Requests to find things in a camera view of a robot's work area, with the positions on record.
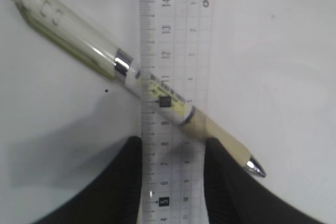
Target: transparent ruler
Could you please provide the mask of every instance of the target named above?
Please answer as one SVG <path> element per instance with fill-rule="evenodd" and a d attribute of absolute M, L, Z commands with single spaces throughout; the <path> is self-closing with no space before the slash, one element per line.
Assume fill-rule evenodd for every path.
<path fill-rule="evenodd" d="M 208 223 L 204 143 L 181 132 L 164 110 L 173 100 L 206 111 L 213 0 L 140 0 L 142 223 Z M 153 99 L 153 93 L 160 93 Z"/>

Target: white table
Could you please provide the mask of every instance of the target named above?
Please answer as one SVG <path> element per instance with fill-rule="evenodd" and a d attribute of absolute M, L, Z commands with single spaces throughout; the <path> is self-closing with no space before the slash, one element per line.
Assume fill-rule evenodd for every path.
<path fill-rule="evenodd" d="M 138 0 L 63 1 L 138 56 Z M 261 183 L 327 223 L 336 223 L 335 6 L 216 0 L 208 106 L 262 162 Z M 139 120 L 135 98 L 0 0 L 0 223 L 64 204 L 139 134 Z"/>

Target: ruler numbers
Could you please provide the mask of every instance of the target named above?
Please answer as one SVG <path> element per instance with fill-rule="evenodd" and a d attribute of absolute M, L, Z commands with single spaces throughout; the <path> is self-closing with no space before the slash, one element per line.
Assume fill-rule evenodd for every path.
<path fill-rule="evenodd" d="M 155 74 L 205 110 L 211 38 L 209 0 L 140 0 L 143 79 Z M 155 113 L 142 90 L 142 223 L 201 223 L 204 146 Z"/>

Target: metal pen tip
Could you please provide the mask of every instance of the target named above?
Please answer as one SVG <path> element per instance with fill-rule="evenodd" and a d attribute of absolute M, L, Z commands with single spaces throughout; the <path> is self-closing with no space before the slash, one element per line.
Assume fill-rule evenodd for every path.
<path fill-rule="evenodd" d="M 251 156 L 250 160 L 246 163 L 244 169 L 248 170 L 250 173 L 257 175 L 259 177 L 262 178 L 266 177 L 265 170 L 253 156 Z"/>

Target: pen grip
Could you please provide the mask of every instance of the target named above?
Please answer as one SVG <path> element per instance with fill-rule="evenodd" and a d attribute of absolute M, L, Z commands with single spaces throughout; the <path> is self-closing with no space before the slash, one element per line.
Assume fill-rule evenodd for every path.
<path fill-rule="evenodd" d="M 212 137 L 217 138 L 234 160 L 242 167 L 246 165 L 251 157 L 250 151 L 244 144 L 223 130 L 217 123 L 197 108 L 195 108 L 195 113 L 191 121 L 184 125 L 182 129 L 189 136 L 200 141 Z"/>

